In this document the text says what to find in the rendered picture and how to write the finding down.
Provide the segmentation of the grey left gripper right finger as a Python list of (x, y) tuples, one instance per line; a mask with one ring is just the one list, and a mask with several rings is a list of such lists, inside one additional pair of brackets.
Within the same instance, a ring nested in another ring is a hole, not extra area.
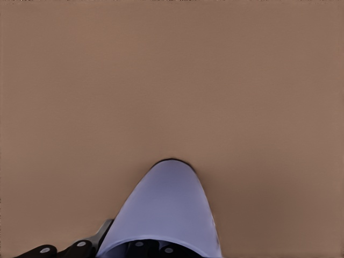
[(198, 254), (176, 243), (157, 240), (134, 240), (120, 245), (116, 258), (198, 258)]

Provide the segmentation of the lavender cup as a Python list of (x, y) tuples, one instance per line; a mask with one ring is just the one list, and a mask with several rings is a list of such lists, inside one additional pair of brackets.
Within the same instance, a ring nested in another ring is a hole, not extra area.
[(178, 159), (153, 165), (119, 210), (96, 256), (124, 258), (124, 245), (135, 240), (223, 257), (206, 194), (190, 165)]

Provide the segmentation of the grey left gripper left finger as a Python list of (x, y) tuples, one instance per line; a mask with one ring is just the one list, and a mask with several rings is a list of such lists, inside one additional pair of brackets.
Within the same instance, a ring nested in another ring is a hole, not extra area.
[(113, 222), (113, 219), (107, 219), (95, 235), (77, 240), (64, 250), (58, 251), (55, 246), (45, 244), (15, 258), (95, 258)]

